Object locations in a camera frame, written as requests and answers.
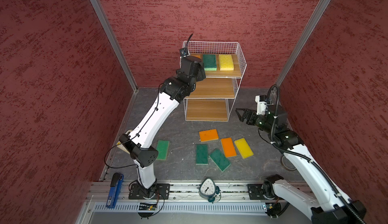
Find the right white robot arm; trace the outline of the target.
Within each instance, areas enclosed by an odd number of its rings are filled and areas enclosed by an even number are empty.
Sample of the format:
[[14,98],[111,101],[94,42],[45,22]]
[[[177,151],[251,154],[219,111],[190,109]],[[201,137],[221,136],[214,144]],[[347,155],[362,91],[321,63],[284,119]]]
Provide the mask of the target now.
[[268,134],[270,145],[292,163],[314,194],[311,197],[292,187],[281,176],[272,175],[263,185],[267,198],[280,197],[286,200],[314,224],[365,222],[364,204],[352,200],[315,161],[301,137],[288,128],[286,112],[276,112],[274,106],[265,115],[258,115],[246,108],[237,108],[235,111],[241,122],[256,126],[259,132]]

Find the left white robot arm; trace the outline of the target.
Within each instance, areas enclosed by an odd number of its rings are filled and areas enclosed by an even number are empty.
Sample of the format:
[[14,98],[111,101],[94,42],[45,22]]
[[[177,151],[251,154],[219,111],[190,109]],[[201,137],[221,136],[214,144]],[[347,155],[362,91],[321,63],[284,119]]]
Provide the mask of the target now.
[[205,78],[204,64],[200,58],[182,57],[176,75],[159,86],[157,98],[141,122],[131,132],[120,136],[119,145],[123,146],[134,160],[138,183],[146,191],[156,183],[153,163],[159,152],[152,147],[155,135],[168,116],[194,92],[197,82]]

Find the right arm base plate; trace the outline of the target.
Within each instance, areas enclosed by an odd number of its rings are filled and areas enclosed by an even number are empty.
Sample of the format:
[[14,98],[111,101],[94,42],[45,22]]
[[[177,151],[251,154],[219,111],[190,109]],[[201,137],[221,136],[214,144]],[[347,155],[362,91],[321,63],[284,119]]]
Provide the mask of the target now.
[[263,184],[247,184],[250,200],[271,200],[265,195]]

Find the yellow sponge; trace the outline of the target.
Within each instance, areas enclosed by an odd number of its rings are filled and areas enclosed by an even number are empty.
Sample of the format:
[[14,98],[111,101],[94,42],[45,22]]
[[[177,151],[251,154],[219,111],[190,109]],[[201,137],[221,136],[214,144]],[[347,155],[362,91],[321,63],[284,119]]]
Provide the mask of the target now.
[[234,144],[235,144],[236,148],[238,149],[242,159],[246,159],[246,158],[254,155],[252,149],[250,148],[250,146],[247,143],[245,138],[235,140]]
[[233,71],[234,63],[231,54],[219,54],[219,69],[220,71]]

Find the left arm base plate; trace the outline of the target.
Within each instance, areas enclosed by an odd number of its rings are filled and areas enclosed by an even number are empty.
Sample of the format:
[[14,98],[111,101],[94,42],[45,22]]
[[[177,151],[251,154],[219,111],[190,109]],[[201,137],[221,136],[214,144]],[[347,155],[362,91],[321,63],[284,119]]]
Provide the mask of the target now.
[[129,186],[129,200],[157,200],[169,198],[170,184],[154,184],[149,189],[136,182]]

